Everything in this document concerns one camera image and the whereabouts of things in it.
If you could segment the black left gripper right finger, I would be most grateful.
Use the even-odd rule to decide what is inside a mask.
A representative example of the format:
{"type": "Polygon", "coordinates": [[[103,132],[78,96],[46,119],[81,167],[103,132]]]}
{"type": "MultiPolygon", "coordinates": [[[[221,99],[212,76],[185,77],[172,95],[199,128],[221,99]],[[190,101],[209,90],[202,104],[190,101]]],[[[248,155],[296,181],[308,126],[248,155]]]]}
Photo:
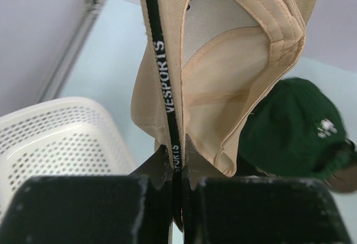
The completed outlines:
{"type": "Polygon", "coordinates": [[[229,178],[186,139],[182,172],[185,243],[350,243],[322,182],[229,178]]]}

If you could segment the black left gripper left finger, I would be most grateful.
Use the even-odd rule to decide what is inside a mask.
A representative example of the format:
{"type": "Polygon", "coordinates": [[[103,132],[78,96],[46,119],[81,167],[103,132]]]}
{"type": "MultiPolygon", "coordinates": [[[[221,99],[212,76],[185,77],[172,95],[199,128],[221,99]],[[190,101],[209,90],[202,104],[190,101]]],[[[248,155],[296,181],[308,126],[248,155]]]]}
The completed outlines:
{"type": "Polygon", "coordinates": [[[2,243],[171,243],[172,177],[160,147],[129,175],[38,176],[15,193],[2,243]]]}

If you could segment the green brim black cap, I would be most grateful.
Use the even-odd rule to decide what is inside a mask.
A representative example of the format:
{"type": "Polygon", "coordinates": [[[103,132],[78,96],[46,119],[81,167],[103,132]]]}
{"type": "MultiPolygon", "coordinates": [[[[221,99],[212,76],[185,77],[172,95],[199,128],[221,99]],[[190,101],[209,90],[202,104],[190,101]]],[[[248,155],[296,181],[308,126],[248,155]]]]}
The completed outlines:
{"type": "Polygon", "coordinates": [[[327,179],[356,163],[340,112],[311,81],[280,80],[240,133],[238,155],[266,173],[327,179]]]}

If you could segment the beige cap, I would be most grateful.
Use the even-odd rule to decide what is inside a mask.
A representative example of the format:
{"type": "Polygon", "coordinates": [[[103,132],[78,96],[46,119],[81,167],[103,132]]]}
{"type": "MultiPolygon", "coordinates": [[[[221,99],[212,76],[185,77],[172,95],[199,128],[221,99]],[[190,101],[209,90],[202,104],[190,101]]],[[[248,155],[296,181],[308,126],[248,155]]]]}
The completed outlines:
{"type": "Polygon", "coordinates": [[[133,123],[164,146],[175,176],[186,141],[226,176],[248,115],[302,54],[316,0],[141,0],[147,46],[133,123]]]}

